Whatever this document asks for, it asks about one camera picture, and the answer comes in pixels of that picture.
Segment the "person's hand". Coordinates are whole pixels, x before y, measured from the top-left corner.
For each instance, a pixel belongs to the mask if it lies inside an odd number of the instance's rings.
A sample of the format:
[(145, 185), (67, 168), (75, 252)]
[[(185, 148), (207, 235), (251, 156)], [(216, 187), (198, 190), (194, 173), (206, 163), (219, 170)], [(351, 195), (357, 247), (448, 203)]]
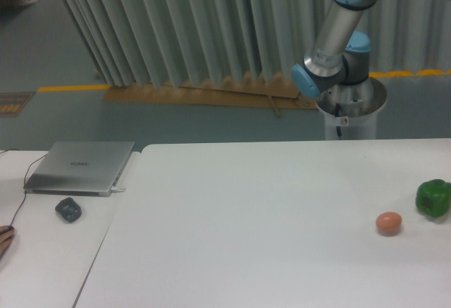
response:
[(0, 257), (3, 257), (6, 250), (11, 246), (16, 235), (13, 226), (2, 226), (0, 231)]

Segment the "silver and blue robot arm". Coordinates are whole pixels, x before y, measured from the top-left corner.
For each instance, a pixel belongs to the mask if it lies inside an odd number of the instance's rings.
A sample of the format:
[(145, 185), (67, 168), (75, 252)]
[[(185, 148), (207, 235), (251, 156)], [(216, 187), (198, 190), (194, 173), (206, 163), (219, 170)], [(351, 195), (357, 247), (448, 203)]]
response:
[(292, 68), (292, 80), (306, 97), (335, 85), (359, 85), (369, 78), (370, 41), (356, 35), (363, 12), (378, 0), (332, 0), (314, 46)]

